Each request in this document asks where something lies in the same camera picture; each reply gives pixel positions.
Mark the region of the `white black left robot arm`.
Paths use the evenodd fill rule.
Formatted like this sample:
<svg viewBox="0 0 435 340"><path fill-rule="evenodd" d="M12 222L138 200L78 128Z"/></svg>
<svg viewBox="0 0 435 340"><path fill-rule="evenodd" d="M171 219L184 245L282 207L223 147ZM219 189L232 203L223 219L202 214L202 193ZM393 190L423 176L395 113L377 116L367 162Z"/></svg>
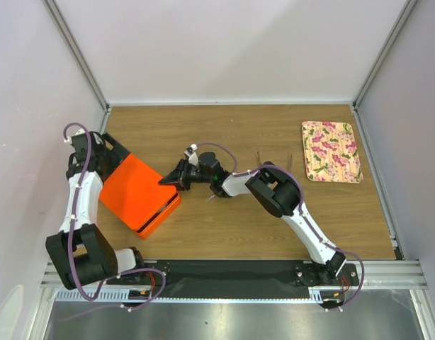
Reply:
<svg viewBox="0 0 435 340"><path fill-rule="evenodd" d="M115 280L122 273L130 283L147 275L141 253L135 247L116 251L97 226L98 201L104 183L129 155L109 134L80 128L65 135L74 148L68 159L66 178L69 200L57 234L45 241L46 250L64 287L73 290L102 280Z"/></svg>

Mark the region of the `orange tray lid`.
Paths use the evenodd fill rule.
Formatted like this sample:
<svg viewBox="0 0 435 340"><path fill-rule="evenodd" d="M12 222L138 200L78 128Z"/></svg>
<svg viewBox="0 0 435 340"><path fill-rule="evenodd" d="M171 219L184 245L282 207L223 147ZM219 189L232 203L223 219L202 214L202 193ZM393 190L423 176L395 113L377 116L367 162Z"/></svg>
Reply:
<svg viewBox="0 0 435 340"><path fill-rule="evenodd" d="M129 156L104 182L100 201L133 232L178 193L173 186L160 186L155 170Z"/></svg>

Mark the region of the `metal tongs with red grip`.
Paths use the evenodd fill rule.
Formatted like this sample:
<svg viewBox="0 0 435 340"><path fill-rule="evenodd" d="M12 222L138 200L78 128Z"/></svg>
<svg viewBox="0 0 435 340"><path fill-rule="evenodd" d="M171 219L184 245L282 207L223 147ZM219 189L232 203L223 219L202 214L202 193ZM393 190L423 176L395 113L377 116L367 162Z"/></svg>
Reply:
<svg viewBox="0 0 435 340"><path fill-rule="evenodd" d="M287 152L280 157L267 157L263 156L260 151L256 151L254 154L255 162L257 166L261 166L265 163L274 164L280 166L288 172L293 170L293 153Z"/></svg>

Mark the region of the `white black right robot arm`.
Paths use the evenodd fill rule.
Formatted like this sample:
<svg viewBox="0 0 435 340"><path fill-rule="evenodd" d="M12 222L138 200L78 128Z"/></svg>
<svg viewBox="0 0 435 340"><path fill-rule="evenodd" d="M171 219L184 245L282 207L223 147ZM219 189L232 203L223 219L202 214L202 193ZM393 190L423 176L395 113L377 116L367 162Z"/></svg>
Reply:
<svg viewBox="0 0 435 340"><path fill-rule="evenodd" d="M327 285L342 277L346 264L344 252L336 247L310 216L298 181L285 169L266 162L241 173L222 167L213 152L192 154L180 159L175 169L158 184L188 191L193 183L207 183L219 198L251 194L272 216L290 226L305 245L317 267L318 279Z"/></svg>

